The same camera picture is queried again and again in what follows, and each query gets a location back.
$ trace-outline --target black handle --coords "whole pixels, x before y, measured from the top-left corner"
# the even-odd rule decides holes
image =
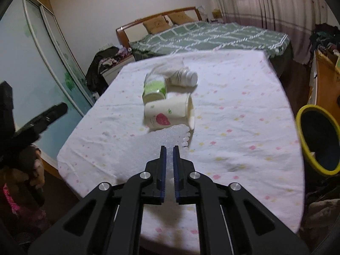
[[[42,205],[44,205],[45,203],[43,189],[42,188],[36,189],[35,186],[31,186],[29,180],[25,181],[25,185],[30,194],[32,195],[32,197],[34,198],[35,202],[38,204],[38,206],[42,207]]]

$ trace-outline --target bed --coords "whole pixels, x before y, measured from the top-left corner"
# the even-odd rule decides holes
[[[173,25],[168,15],[174,12],[185,12],[195,21]],[[157,16],[163,16],[171,28],[157,34],[149,34],[142,24]],[[280,77],[290,68],[293,59],[293,50],[287,34],[237,23],[207,23],[202,21],[195,7],[175,9],[138,19],[116,29],[116,33],[123,46],[132,48],[136,61],[201,50],[263,50]]]

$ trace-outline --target pink curtain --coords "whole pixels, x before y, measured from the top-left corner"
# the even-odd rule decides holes
[[[315,24],[327,22],[324,0],[215,0],[225,22],[237,22],[289,35],[294,59],[309,59],[309,37]]]

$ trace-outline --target wooden headboard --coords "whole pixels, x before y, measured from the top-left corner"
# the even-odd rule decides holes
[[[125,32],[126,29],[131,28],[133,26],[136,26],[140,23],[143,23],[143,22],[145,22],[149,19],[155,18],[155,17],[160,16],[160,15],[162,15],[164,17],[164,16],[171,14],[173,12],[189,11],[189,10],[194,10],[196,12],[198,20],[202,21],[202,17],[200,15],[200,12],[198,11],[198,9],[196,7],[177,8],[177,9],[174,9],[174,10],[160,12],[160,13],[157,13],[157,14],[154,14],[154,15],[150,15],[150,16],[142,18],[142,19],[137,19],[137,20],[135,20],[131,23],[128,23],[124,26],[121,26],[120,28],[116,29],[117,38],[118,38],[120,44],[122,44],[126,48],[129,48],[130,44],[129,44],[129,38],[128,38],[126,32]]]

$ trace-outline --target pillow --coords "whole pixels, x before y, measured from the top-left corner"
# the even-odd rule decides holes
[[[153,35],[171,29],[162,15],[143,22],[143,25],[147,29],[147,32]]]
[[[171,22],[177,25],[183,25],[185,23],[195,21],[192,18],[190,18],[188,15],[186,15],[184,11],[170,13],[168,14],[168,16]]]

